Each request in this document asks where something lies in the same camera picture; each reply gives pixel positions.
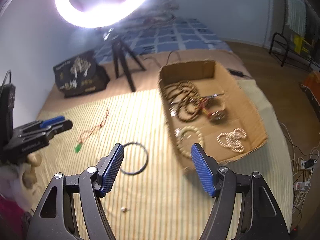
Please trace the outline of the person's left hand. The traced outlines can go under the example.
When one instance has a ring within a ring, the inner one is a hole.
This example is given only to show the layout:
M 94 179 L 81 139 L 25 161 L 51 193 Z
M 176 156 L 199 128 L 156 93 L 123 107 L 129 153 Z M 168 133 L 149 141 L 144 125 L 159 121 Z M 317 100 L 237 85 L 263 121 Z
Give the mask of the person's left hand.
M 27 189 L 32 189 L 33 185 L 37 183 L 35 168 L 39 167 L 42 163 L 42 157 L 39 153 L 31 153 L 27 156 L 27 164 L 29 167 L 23 173 L 23 185 Z

